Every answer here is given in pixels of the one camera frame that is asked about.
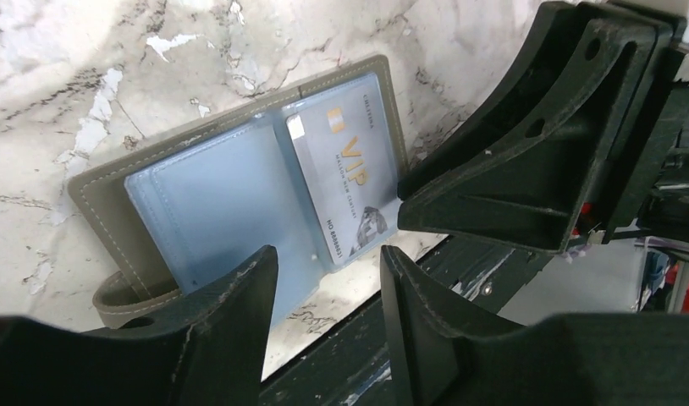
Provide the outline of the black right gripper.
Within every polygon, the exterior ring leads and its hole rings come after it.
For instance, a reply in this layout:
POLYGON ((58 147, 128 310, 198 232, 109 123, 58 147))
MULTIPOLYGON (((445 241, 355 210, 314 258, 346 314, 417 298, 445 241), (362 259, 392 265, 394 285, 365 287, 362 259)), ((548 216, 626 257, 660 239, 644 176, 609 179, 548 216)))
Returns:
POLYGON ((637 215, 689 244, 684 15, 542 3, 487 100, 398 185, 398 225, 560 253, 637 215))

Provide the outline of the grey card holder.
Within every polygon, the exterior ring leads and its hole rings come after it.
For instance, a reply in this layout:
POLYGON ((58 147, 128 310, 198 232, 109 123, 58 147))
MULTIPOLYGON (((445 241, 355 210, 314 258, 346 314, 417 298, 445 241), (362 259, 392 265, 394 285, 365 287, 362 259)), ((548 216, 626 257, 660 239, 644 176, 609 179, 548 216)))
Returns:
POLYGON ((377 90, 397 179, 408 160, 389 60, 373 55, 201 118, 69 181, 79 208, 118 271, 93 304, 117 328, 230 273, 263 245, 278 255, 273 309, 278 323, 329 273, 358 261, 386 238, 336 266, 285 124, 284 109, 359 85, 377 90))

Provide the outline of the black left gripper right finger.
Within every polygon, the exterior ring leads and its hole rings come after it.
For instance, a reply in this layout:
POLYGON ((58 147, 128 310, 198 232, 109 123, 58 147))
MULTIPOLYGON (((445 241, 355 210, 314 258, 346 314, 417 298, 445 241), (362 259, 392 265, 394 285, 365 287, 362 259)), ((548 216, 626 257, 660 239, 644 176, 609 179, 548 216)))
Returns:
POLYGON ((565 313, 523 326, 380 254, 400 405, 689 405, 689 314, 565 313))

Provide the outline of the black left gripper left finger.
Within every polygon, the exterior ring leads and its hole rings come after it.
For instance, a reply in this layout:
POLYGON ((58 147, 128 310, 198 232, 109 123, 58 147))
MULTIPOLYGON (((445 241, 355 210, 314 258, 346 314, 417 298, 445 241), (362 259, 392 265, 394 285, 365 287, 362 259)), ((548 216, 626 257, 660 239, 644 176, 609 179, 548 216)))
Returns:
POLYGON ((277 280, 265 245, 119 329, 0 317, 0 405, 255 405, 277 280))

